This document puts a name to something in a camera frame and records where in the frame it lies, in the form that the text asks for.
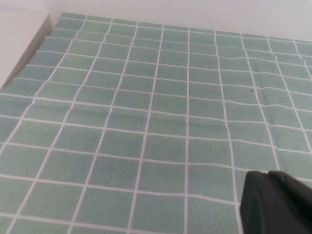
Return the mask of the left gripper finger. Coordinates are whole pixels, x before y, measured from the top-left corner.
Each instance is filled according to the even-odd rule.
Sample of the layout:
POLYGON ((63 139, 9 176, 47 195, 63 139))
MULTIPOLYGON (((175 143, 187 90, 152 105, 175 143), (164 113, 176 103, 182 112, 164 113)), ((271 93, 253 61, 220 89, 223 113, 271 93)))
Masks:
POLYGON ((249 171, 240 216, 245 234, 310 234, 312 190, 282 171, 249 171))

